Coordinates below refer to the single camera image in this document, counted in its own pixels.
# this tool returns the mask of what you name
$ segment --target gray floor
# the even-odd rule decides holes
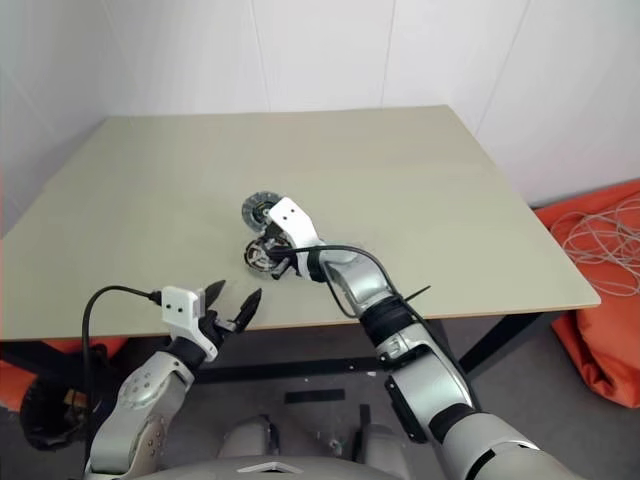
[[[445,328],[460,354],[495,319],[448,320]],[[253,364],[371,352],[358,328],[310,329],[291,333],[250,332],[225,345],[220,364]],[[286,350],[276,349],[288,345]],[[401,432],[382,383],[384,375],[358,373],[286,380],[196,386],[171,427],[165,465],[215,455],[223,432],[249,416],[267,413],[281,431],[284,454],[330,455],[337,440],[349,449],[358,406],[371,406],[373,421]],[[640,478],[640,410],[628,410],[592,394],[548,330],[533,338],[474,382],[485,410],[498,414],[588,479]],[[287,391],[344,388],[340,402],[284,404]],[[31,449],[15,415],[0,415],[2,479],[78,478],[81,445],[56,453]],[[443,478],[429,446],[408,445],[417,478]]]

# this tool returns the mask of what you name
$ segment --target white cable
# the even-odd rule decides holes
[[[563,223],[579,220],[560,240]],[[569,212],[556,220],[549,229],[561,241],[562,248],[576,263],[598,265],[611,263],[629,274],[629,282],[612,282],[593,277],[587,280],[597,290],[618,297],[640,295],[640,196],[621,202],[616,208],[597,214]]]

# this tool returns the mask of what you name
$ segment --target gear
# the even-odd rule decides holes
[[[269,210],[282,197],[273,192],[258,192],[247,198],[242,204],[242,218],[254,232],[261,232],[267,226]]]

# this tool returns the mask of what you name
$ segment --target beige tabletop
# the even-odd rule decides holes
[[[322,238],[374,253],[427,318],[593,306],[598,295],[447,107],[111,118],[4,239],[3,339],[78,337],[91,294],[118,283],[226,279],[250,328],[350,323],[324,285],[245,267],[246,197],[294,199]],[[166,332],[159,309],[109,293],[94,335]]]

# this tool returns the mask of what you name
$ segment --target orange bean bag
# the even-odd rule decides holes
[[[640,199],[640,180],[541,208],[536,214],[550,228],[569,212],[597,214],[633,197]],[[624,221],[640,229],[637,210]],[[561,245],[569,234],[568,227],[553,229]],[[612,263],[577,263],[577,267],[592,281],[629,283],[628,272]],[[603,291],[598,293],[602,298],[599,307],[564,315],[553,324],[553,329],[594,392],[626,407],[640,407],[640,295],[621,297]]]
[[[126,337],[98,338],[92,340],[91,345],[102,343],[107,347],[107,353],[111,357],[126,341]],[[82,349],[80,339],[47,340],[45,343],[61,352],[78,352]],[[36,375],[33,373],[0,361],[0,405],[15,412],[19,411],[22,398],[35,379]]]

